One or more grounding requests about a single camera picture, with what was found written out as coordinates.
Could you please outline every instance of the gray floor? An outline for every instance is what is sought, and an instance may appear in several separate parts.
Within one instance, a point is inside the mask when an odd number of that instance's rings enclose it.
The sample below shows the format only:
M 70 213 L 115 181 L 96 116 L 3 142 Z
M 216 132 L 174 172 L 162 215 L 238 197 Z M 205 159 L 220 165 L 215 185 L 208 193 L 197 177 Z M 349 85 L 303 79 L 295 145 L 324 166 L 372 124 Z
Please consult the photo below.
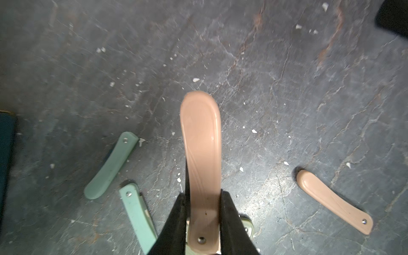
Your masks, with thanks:
M 0 107 L 19 121 L 1 253 L 138 254 L 118 187 L 140 186 L 161 231 L 184 189 L 180 103 L 203 90 L 262 254 L 408 254 L 408 41 L 375 28 L 382 0 L 323 2 L 2 1 Z M 123 131 L 146 141 L 86 200 Z M 304 193 L 297 166 L 372 233 Z

